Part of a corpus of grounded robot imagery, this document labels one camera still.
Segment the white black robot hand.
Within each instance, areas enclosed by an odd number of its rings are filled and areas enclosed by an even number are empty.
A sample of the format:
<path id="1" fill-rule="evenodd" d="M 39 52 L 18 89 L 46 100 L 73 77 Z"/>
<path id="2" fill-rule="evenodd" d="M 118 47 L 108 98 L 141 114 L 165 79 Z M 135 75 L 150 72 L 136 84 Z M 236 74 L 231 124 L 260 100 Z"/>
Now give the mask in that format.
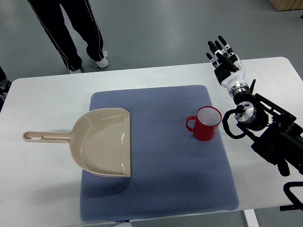
<path id="1" fill-rule="evenodd" d="M 206 53 L 206 56 L 214 68 L 219 84 L 227 89 L 231 97 L 239 92 L 248 91 L 243 64 L 226 40 L 218 36 L 216 41 L 209 41 L 207 44 L 210 53 Z"/>

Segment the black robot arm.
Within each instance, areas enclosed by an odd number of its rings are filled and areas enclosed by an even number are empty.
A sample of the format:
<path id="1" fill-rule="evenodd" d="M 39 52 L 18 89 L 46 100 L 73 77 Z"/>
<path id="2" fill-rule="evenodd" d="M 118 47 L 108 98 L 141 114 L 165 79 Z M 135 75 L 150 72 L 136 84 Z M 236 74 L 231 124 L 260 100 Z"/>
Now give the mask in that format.
<path id="1" fill-rule="evenodd" d="M 228 89 L 237 105 L 224 114 L 224 131 L 233 139 L 248 136 L 251 148 L 267 162 L 289 176 L 289 165 L 303 172 L 303 129 L 296 117 L 264 98 L 253 94 L 253 86 L 238 81 Z"/>

